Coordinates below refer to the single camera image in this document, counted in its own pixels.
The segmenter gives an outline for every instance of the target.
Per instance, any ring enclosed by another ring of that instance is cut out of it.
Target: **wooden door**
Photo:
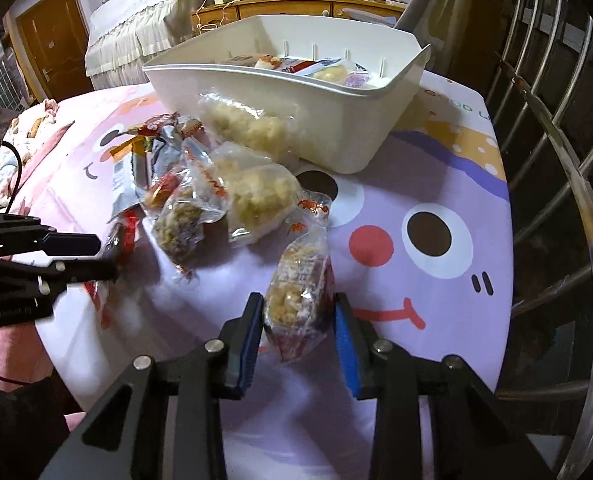
[[[88,33],[76,0],[41,0],[17,18],[17,27],[46,94],[62,101],[94,90],[85,75]]]

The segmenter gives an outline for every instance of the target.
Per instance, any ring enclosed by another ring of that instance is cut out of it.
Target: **silver bolt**
[[[374,343],[374,350],[379,352],[379,354],[390,352],[392,348],[394,348],[394,345],[389,339],[378,339]]]
[[[152,365],[152,358],[147,355],[139,355],[132,363],[137,370],[145,370]]]
[[[210,339],[205,344],[205,348],[209,353],[216,354],[217,352],[220,352],[221,350],[223,350],[223,348],[225,348],[225,343],[220,339]]]
[[[443,362],[451,370],[463,368],[463,360],[458,355],[448,355]]]

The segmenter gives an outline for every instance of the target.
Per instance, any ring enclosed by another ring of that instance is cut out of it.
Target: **table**
[[[62,231],[108,230],[112,162],[121,132],[163,110],[155,94],[119,106],[71,152],[31,213]],[[374,160],[355,175],[303,163],[297,174],[336,194],[328,241],[337,290],[358,316],[409,352],[458,354],[494,389],[509,327],[513,261],[509,197],[483,98],[429,72]],[[284,245],[270,235],[232,250],[215,237],[191,281],[142,233],[117,284],[115,323],[101,330],[87,294],[73,287],[54,319],[36,324],[81,407],[139,354],[167,358],[218,334],[250,292],[265,292]],[[27,257],[46,260],[39,253]],[[356,402],[342,382],[333,340],[292,365],[259,358],[241,402],[223,402],[231,478],[366,478],[375,402]],[[431,478],[431,432],[422,411]]]

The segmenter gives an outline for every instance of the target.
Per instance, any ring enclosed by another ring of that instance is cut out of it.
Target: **cartoon face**
[[[512,289],[509,203],[496,177],[464,160],[408,131],[356,176],[306,167],[298,178],[335,194],[329,245],[356,315],[413,354],[461,355],[494,386]]]

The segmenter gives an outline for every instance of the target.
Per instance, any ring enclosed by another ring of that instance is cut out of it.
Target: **storage container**
[[[308,60],[343,57],[380,75],[382,88],[353,89],[298,74],[216,64],[272,54]],[[419,88],[429,59],[414,35],[322,16],[253,16],[202,34],[147,62],[144,72],[170,110],[198,115],[201,92],[215,89],[274,114],[294,114],[297,154],[337,173],[361,171]]]

